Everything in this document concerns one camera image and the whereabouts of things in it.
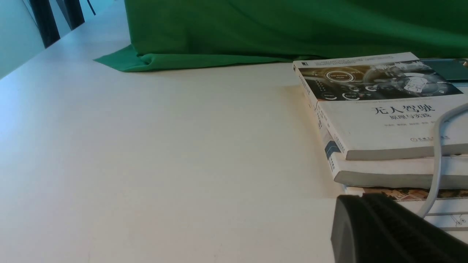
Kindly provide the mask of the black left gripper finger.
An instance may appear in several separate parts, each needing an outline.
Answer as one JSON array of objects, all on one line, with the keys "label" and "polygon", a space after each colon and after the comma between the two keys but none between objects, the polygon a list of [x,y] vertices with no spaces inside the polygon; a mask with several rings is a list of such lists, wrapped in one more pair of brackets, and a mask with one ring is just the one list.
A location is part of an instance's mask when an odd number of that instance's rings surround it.
[{"label": "black left gripper finger", "polygon": [[466,263],[467,244],[381,194],[336,198],[336,263]]}]

